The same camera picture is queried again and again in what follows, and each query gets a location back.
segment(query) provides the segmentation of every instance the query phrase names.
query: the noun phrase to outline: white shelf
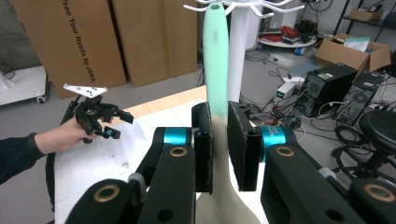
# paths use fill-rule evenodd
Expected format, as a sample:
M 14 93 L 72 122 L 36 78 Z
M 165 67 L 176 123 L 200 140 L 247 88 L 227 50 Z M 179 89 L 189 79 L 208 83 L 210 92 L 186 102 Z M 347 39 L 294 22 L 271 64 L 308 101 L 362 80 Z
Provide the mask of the white shelf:
M 47 73 L 43 66 L 15 71 L 15 76 L 6 81 L 7 88 L 0 88 L 0 105 L 6 105 L 30 98 L 39 103 L 46 101 Z
M 305 47 L 311 46 L 317 42 L 317 40 L 310 40 L 309 42 L 307 42 L 305 44 L 296 42 L 296 43 L 290 45 L 290 44 L 283 43 L 281 41 L 271 42 L 271 41 L 264 41 L 261 39 L 258 39 L 258 41 L 264 45 L 280 47 L 280 48 L 289 48 L 289 49 L 305 48 Z

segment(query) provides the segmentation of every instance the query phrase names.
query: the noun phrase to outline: electronic equipment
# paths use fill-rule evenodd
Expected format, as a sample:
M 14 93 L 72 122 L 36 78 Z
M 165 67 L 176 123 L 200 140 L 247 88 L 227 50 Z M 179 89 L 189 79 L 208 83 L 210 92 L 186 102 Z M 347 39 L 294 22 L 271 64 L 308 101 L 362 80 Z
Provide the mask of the electronic equipment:
M 293 45 L 299 39 L 300 38 L 298 36 L 288 36 L 288 35 L 282 36 L 282 42 L 285 44 L 290 44 L 290 45 Z
M 317 117 L 320 108 L 324 105 L 324 102 L 321 102 L 318 99 L 315 99 L 306 93 L 304 93 L 296 102 L 296 108 L 306 115 L 309 118 Z M 329 110 L 329 107 L 324 108 L 320 111 L 320 113 L 324 113 Z
M 382 7 L 382 4 L 379 4 L 379 5 L 370 7 L 368 11 L 369 12 L 377 12 L 381 7 Z
M 357 73 L 342 63 L 308 72 L 302 85 L 304 94 L 296 102 L 296 108 L 309 118 L 329 111 L 334 106 L 323 105 L 343 101 Z
M 306 74 L 302 90 L 314 99 L 328 103 L 341 101 L 352 85 L 358 71 L 345 64 L 330 65 Z
M 396 28 L 396 12 L 390 12 L 385 17 L 383 24 L 390 28 Z
M 263 35 L 280 35 L 280 28 L 267 28 L 262 32 Z
M 366 106 L 375 96 L 383 76 L 363 71 L 352 83 L 348 94 L 344 97 L 346 104 L 340 105 L 337 120 L 347 125 L 354 125 Z
M 293 95 L 295 86 L 296 85 L 294 83 L 286 82 L 281 87 L 279 87 L 274 97 L 274 104 L 285 105 L 290 100 L 290 97 Z
M 390 57 L 390 65 L 386 67 L 387 73 L 392 76 L 396 77 L 396 53 L 393 52 L 392 56 Z

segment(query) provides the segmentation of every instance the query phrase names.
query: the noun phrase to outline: white wall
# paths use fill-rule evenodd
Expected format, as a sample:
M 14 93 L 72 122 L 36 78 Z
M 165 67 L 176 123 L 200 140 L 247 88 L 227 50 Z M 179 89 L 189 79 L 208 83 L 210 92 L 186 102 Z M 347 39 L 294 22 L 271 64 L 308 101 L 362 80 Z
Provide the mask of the white wall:
M 331 0 L 320 0 L 322 4 L 327 5 L 331 2 Z M 363 6 L 370 6 L 379 0 L 365 0 Z M 327 30 L 327 31 L 334 31 L 335 26 L 337 25 L 338 19 L 342 13 L 346 0 L 333 0 L 332 6 L 324 11 L 318 13 L 318 28 L 319 30 Z M 346 14 L 349 14 L 350 9 L 356 8 L 359 4 L 359 0 L 352 0 L 349 3 L 349 6 L 346 10 Z M 394 5 L 394 1 L 386 0 L 381 3 L 382 9 L 384 9 L 384 14 L 382 15 L 382 19 L 389 13 Z M 311 8 L 307 8 L 305 14 L 303 15 L 303 20 L 312 20 L 315 21 L 317 19 L 316 12 L 313 11 Z M 340 27 L 338 28 L 338 34 L 345 33 L 347 31 L 347 27 L 350 21 L 342 20 Z M 352 29 L 350 30 L 349 34 L 354 36 L 370 36 L 372 40 L 375 40 L 376 35 L 378 34 L 380 27 L 370 26 L 365 23 L 361 22 L 354 22 Z M 396 31 L 383 29 L 381 35 L 376 40 L 378 43 L 387 44 L 390 47 L 391 51 L 396 50 Z

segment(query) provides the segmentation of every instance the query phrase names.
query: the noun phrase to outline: gray floor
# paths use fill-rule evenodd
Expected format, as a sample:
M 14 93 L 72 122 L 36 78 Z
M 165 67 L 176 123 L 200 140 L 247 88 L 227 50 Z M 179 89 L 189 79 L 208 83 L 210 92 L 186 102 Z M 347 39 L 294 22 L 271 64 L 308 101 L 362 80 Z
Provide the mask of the gray floor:
M 247 54 L 242 94 L 252 102 L 264 105 L 275 94 L 281 85 L 277 77 L 268 75 L 279 66 L 293 68 L 294 75 L 302 75 L 315 66 L 314 49 L 308 49 L 304 56 L 293 55 L 292 49 L 264 49 Z M 202 65 L 197 65 L 197 71 L 180 77 L 167 79 L 147 86 L 135 88 L 131 83 L 109 89 L 104 93 L 105 103 L 126 108 L 151 100 L 186 91 L 197 85 L 202 71 Z M 41 133 L 59 125 L 70 101 L 74 98 L 60 100 L 51 90 L 52 96 L 42 105 L 34 99 L 0 106 L 2 129 L 0 139 L 25 136 L 31 132 Z M 323 129 L 333 127 L 333 123 L 319 124 Z M 307 127 L 307 131 L 322 133 Z M 299 139 L 302 133 L 296 133 Z M 330 153 L 334 147 L 341 146 L 332 140 L 307 134 L 300 144 L 323 166 L 333 168 L 334 158 Z M 35 167 L 17 175 L 0 186 L 0 222 L 9 224 L 46 223 L 53 220 L 50 211 L 49 196 L 45 184 L 45 159 L 39 160 Z

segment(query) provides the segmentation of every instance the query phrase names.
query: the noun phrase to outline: black office chair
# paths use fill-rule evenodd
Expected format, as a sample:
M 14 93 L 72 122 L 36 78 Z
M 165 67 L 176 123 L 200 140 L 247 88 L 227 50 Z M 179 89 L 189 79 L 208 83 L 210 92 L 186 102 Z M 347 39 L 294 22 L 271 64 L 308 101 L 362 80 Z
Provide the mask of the black office chair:
M 363 161 L 349 146 L 336 148 L 332 155 L 336 158 L 339 167 L 333 171 L 336 173 L 342 171 L 352 179 L 381 176 L 396 184 L 396 175 L 385 175 L 378 171 L 378 168 L 386 163 L 389 163 L 396 171 L 396 163 L 391 159 L 396 155 L 396 113 L 383 110 L 369 112 L 361 117 L 359 125 L 362 133 L 375 147 L 375 149 L 366 148 L 373 155 L 368 161 Z M 358 164 L 354 167 L 345 167 L 341 161 L 343 152 Z

